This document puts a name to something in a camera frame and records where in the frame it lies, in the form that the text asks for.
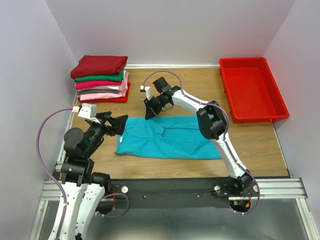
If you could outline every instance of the wooden table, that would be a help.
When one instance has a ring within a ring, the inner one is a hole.
[[[126,103],[97,103],[97,112],[112,111],[112,116],[128,114],[129,117],[144,117],[146,108],[145,94],[140,93],[144,79],[157,69],[128,69],[131,89]],[[227,112],[229,107],[224,94],[223,84],[218,68],[176,68],[172,69],[183,81],[183,88],[197,98],[205,101],[217,101]],[[152,76],[147,86],[159,77],[165,77],[171,86],[179,85],[175,76],[168,73],[157,73]],[[162,112],[161,116],[191,115],[187,110],[174,106]],[[88,124],[77,116],[72,127],[84,131]],[[283,160],[274,126],[266,123],[231,123],[230,139],[240,159],[255,176],[287,176],[288,171]],[[226,177],[228,172],[222,159],[189,160],[158,159],[116,155],[117,138],[106,136],[104,143],[91,156],[95,162],[94,172],[110,174],[113,179],[136,178],[204,178]]]

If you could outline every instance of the green folded shirt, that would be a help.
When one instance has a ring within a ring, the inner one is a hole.
[[[86,81],[95,81],[95,80],[109,80],[109,81],[120,82],[123,79],[124,79],[124,70],[122,69],[120,74],[90,75],[90,76],[76,78],[74,81],[76,83],[86,82]]]

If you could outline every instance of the red plastic tray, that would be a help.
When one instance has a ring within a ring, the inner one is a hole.
[[[234,123],[276,122],[289,117],[264,57],[221,58],[219,62]]]

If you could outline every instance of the pink folded shirt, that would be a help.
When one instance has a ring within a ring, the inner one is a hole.
[[[93,100],[93,99],[115,99],[124,97],[126,95],[126,92],[128,90],[128,77],[129,72],[125,72],[124,78],[123,78],[123,84],[120,86],[122,87],[122,91],[119,93],[90,93],[90,94],[83,94],[80,95],[80,101],[86,101],[86,100]]]
[[[93,87],[99,87],[99,86],[120,86],[123,81],[109,81],[109,80],[99,80],[99,81],[83,81],[83,82],[77,82],[75,84],[75,89],[89,89]]]
[[[118,90],[118,91],[122,92],[128,86],[128,77],[129,77],[129,72],[127,72],[126,70],[123,71],[123,72],[124,72],[124,78],[121,81],[121,85],[120,86],[112,86],[112,85],[93,86],[93,87],[82,88],[82,89],[79,89],[78,91],[81,92],[83,90],[89,90],[89,89],[90,90],[91,89],[108,89],[108,90]]]

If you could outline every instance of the screw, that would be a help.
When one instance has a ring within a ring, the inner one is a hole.
[[[214,186],[214,190],[217,192],[221,189],[221,187],[219,185]]]
[[[254,185],[254,186],[253,186],[253,190],[254,190],[255,192],[258,192],[258,187],[257,187],[257,185]]]
[[[122,188],[121,188],[121,192],[123,193],[123,194],[126,194],[127,192],[128,192],[128,187],[127,186],[123,186]]]

